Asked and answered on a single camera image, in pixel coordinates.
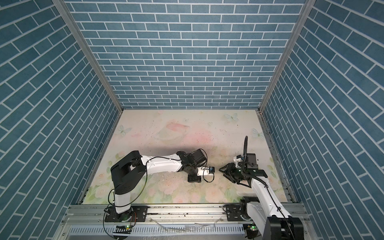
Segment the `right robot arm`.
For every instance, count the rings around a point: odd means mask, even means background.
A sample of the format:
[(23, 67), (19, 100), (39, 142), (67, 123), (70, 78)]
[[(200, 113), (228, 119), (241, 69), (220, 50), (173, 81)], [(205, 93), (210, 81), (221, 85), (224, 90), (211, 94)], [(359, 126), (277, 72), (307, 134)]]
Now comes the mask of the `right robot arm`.
[(303, 240), (304, 225), (293, 217), (280, 202), (264, 170), (258, 168), (255, 154), (244, 153), (219, 169), (230, 182), (243, 185), (248, 182), (256, 197), (240, 201), (240, 216), (252, 220), (263, 240)]

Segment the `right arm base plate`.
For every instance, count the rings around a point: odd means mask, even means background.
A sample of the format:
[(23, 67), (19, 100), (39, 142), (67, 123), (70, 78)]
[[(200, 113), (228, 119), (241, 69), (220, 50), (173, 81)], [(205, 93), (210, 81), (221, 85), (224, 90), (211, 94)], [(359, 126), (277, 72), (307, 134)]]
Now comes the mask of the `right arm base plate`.
[[(250, 213), (256, 217), (256, 220), (265, 221), (267, 216), (262, 208), (262, 205), (258, 202), (250, 202), (254, 206)], [(225, 204), (222, 206), (224, 214), (228, 222), (249, 222), (253, 221), (252, 217), (248, 215), (247, 210), (242, 208), (239, 203)]]

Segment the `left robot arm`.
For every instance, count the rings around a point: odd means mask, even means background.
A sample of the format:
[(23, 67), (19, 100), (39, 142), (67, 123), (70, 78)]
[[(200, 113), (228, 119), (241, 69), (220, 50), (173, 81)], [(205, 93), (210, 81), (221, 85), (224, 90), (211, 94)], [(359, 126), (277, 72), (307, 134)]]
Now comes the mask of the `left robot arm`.
[(114, 202), (117, 214), (131, 211), (131, 191), (143, 177), (163, 172), (185, 172), (189, 183), (200, 183), (204, 177), (214, 176), (215, 168), (208, 166), (205, 151), (198, 149), (190, 153), (178, 151), (168, 156), (149, 157), (132, 151), (114, 164), (111, 169), (114, 185)]

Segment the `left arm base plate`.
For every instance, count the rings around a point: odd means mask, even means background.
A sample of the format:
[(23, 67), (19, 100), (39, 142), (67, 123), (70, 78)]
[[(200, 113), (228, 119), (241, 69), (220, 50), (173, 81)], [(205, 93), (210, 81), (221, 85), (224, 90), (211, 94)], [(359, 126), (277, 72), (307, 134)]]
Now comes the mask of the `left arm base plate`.
[(116, 208), (108, 206), (105, 209), (104, 221), (107, 223), (145, 222), (148, 206), (131, 206), (128, 211), (118, 214)]

